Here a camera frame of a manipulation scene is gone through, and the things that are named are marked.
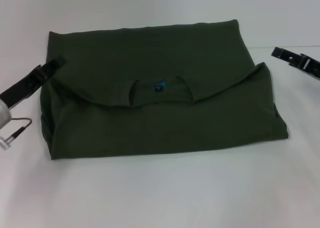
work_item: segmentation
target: white background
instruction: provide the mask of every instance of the white background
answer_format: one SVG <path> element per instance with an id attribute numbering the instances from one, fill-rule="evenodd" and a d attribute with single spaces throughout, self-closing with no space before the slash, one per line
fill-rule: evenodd
<path id="1" fill-rule="evenodd" d="M 319 0 L 0 0 L 0 91 L 45 62 L 49 31 L 237 19 L 290 133 L 216 151 L 51 161 L 36 92 L 12 110 L 34 123 L 0 150 L 0 227 L 318 228 L 320 81 L 270 54 L 291 46 L 320 60 L 319 47 L 301 47 L 320 45 L 319 11 Z"/>

